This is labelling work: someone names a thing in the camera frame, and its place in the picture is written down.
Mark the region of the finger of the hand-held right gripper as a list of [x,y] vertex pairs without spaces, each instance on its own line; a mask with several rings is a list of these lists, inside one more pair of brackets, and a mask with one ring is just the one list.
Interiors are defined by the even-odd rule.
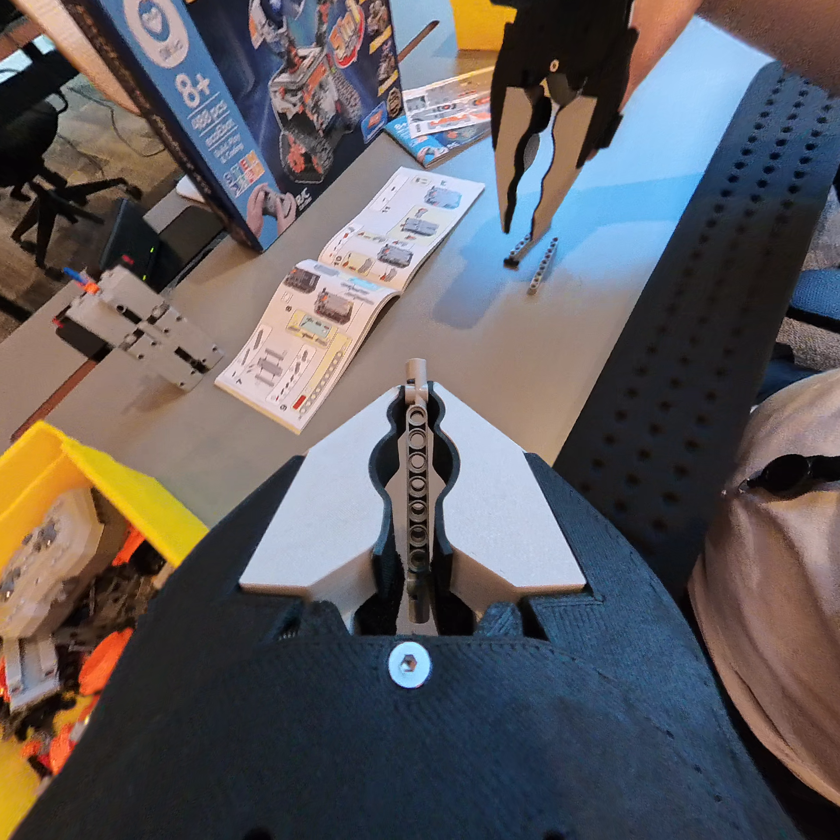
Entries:
[[560,109],[552,123],[553,157],[541,184],[539,203],[531,225],[531,242],[536,244],[549,231],[553,216],[576,180],[596,99],[579,96]]
[[536,158],[540,137],[552,116],[553,100],[546,80],[505,90],[493,146],[499,216],[505,234],[511,230],[520,182]]

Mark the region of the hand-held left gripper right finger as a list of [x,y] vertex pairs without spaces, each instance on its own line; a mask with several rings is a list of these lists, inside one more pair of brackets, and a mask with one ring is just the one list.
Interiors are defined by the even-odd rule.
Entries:
[[498,602],[585,592],[585,575],[538,483],[529,454],[441,384],[434,468],[434,619],[473,632]]

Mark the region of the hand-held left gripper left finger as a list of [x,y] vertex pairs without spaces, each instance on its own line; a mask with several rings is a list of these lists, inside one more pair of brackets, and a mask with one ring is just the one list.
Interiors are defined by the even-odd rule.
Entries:
[[239,583],[334,604],[352,632],[394,632],[403,598],[386,485],[400,465],[403,389],[311,447]]

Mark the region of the grey beam with end connector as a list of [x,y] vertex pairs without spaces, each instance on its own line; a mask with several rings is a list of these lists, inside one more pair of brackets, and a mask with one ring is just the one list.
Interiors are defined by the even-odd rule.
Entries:
[[404,391],[406,467],[406,603],[411,623],[424,625],[431,611],[431,503],[429,500],[430,433],[427,363],[406,363]]

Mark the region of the black and grey brick assembly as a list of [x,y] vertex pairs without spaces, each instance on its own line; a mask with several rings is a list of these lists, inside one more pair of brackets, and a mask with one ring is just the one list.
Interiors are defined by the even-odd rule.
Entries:
[[223,352],[204,331],[126,266],[97,280],[70,268],[64,273],[81,292],[59,312],[56,333],[90,360],[120,350],[184,392],[222,360]]

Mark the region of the person's right forearm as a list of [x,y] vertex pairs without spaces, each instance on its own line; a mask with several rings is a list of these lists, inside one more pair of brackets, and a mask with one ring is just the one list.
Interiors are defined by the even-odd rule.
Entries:
[[696,15],[838,95],[838,1],[638,1],[623,105]]

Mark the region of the grey desk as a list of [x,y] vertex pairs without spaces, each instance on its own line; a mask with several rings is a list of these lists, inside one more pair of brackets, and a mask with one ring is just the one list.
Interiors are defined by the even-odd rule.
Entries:
[[[554,462],[680,216],[758,70],[770,58],[693,20],[625,108],[612,145],[588,164],[556,213],[558,253],[502,265],[529,228],[551,143],[520,184],[515,227],[501,232],[488,139],[434,169],[486,190],[371,332],[300,435],[214,384],[220,364],[183,394],[141,362],[111,353],[47,422],[162,483],[208,527],[291,456],[304,453],[425,358],[441,382],[529,452]],[[263,255],[226,238],[173,292],[173,302],[227,355],[238,352],[288,270],[317,257],[401,165],[381,134],[301,221]],[[65,289],[2,343],[2,452],[83,360],[52,319]]]

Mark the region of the sticker sheet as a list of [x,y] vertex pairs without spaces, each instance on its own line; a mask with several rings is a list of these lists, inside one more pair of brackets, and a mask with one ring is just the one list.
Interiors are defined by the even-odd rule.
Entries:
[[403,107],[410,137],[489,127],[493,71],[493,66],[489,66],[424,87],[404,89]]

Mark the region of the yellow storage bin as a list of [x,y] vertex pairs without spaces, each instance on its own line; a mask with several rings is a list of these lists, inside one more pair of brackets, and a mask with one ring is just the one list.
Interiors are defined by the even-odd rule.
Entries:
[[450,1],[455,22],[457,47],[462,51],[497,53],[501,48],[505,26],[517,10],[491,1]]
[[[120,464],[45,422],[37,422],[2,453],[2,571],[24,536],[58,496],[98,490],[174,569],[207,528],[153,478]],[[8,838],[44,786],[21,746],[2,740],[2,838]]]

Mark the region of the open instruction manual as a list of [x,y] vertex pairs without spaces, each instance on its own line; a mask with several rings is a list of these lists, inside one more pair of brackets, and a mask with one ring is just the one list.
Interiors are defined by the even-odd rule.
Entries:
[[318,259],[286,274],[215,386],[299,434],[383,308],[484,190],[450,175],[397,170]]

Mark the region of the black perforated pad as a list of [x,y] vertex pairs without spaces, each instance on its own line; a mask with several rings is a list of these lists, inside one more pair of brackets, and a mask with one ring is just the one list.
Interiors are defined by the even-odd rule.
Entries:
[[678,600],[838,167],[838,104],[752,80],[554,463]]

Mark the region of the pile of kit parts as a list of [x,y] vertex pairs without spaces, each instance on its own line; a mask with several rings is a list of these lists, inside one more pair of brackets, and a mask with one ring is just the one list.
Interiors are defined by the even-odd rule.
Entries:
[[98,490],[58,496],[2,571],[2,740],[63,768],[173,568]]

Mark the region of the blue robot kit box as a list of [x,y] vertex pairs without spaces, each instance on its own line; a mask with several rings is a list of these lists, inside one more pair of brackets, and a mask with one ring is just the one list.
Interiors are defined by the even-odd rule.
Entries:
[[63,4],[228,232],[259,253],[403,110],[387,1]]

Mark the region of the black plastic device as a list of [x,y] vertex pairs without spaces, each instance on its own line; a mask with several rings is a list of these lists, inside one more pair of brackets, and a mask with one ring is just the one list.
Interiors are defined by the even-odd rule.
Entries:
[[161,291],[165,282],[159,235],[145,221],[142,208],[135,201],[120,198],[113,209],[112,225],[98,258],[98,273],[125,267],[153,291]]

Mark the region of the black office chair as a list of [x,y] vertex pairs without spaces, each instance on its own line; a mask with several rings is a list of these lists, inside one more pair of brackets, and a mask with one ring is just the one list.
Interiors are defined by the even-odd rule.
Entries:
[[59,115],[68,109],[60,87],[78,72],[56,50],[43,53],[29,44],[23,51],[30,64],[2,81],[1,187],[11,188],[11,197],[23,202],[29,200],[25,186],[34,192],[12,240],[35,256],[37,267],[48,277],[59,280],[61,270],[46,264],[56,218],[62,216],[72,224],[85,218],[103,225],[103,218],[83,208],[89,195],[119,186],[139,201],[143,192],[122,177],[71,185],[47,167],[45,155],[57,137]]

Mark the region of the wooden document stand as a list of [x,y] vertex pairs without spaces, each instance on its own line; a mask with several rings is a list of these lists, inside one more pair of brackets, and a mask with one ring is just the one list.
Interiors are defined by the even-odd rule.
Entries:
[[111,73],[100,54],[59,1],[13,1],[13,5],[47,36],[58,51],[85,76],[106,99],[140,116],[141,112]]

